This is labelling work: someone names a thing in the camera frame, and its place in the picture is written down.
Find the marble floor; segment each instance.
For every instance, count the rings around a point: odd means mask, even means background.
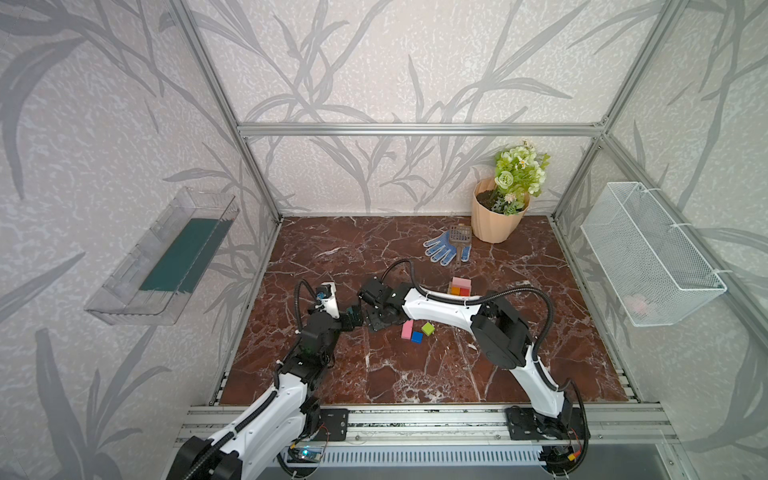
[[[263,285],[240,341],[221,397],[222,405],[249,405],[272,382],[275,361],[293,341],[293,287],[300,278],[313,286],[334,281],[339,307],[356,303],[368,277],[395,259],[415,257],[416,276],[426,288],[445,291],[453,276],[472,280],[472,293],[503,290],[524,280],[544,290],[557,309],[540,355],[556,381],[572,377],[587,402],[626,400],[618,376],[546,217],[525,217],[496,245],[473,239],[468,263],[443,267],[424,256],[422,243],[457,217],[287,218]],[[404,269],[391,285],[407,281]],[[535,334],[545,305],[529,294],[508,297]],[[308,305],[303,302],[303,310]],[[420,331],[423,322],[416,322]],[[400,338],[395,326],[377,333],[343,333],[336,365],[317,395],[324,404],[402,402],[527,402],[511,373],[498,371],[473,349],[472,336],[437,324],[421,344]]]

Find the beige flower pot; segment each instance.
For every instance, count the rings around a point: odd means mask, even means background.
[[[472,232],[480,240],[488,243],[501,243],[507,240],[509,234],[517,228],[518,223],[531,206],[531,196],[525,194],[525,209],[516,215],[502,215],[491,212],[478,202],[477,196],[481,192],[493,190],[496,183],[493,178],[480,180],[472,195]]]

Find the work glove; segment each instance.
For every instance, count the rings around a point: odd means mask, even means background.
[[[434,263],[440,262],[440,265],[448,266],[456,257],[456,247],[451,245],[448,238],[450,232],[446,230],[441,233],[439,237],[432,238],[424,242],[424,247],[428,247],[424,254],[430,257],[430,260]],[[469,261],[469,252],[472,251],[471,246],[462,248],[462,262]]]

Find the wallpaper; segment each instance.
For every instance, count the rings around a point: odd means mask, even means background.
[[[689,2],[613,133],[765,299],[768,2]],[[722,299],[673,326],[634,327],[579,227],[608,181],[601,154],[558,221],[634,387],[661,401],[700,478],[768,471],[768,353]]]
[[[529,140],[552,156],[542,194],[528,211],[545,215],[557,205],[590,138]],[[475,185],[494,175],[496,152],[521,142],[511,137],[270,137],[251,148],[279,208],[291,214],[468,214]]]
[[[163,2],[0,0],[0,478],[156,478],[274,225]],[[240,215],[177,324],[83,309],[182,186]]]
[[[238,121],[602,119],[663,2],[190,0]],[[290,214],[469,211],[488,159],[520,138],[252,137]],[[588,138],[553,156],[552,212]]]
[[[688,8],[614,135],[768,310],[766,8]]]

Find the ventilation grille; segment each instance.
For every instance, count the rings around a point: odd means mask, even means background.
[[[539,454],[541,447],[536,445],[340,446],[327,448],[320,464],[328,467],[543,465],[538,459]],[[306,467],[306,464],[288,465]]]

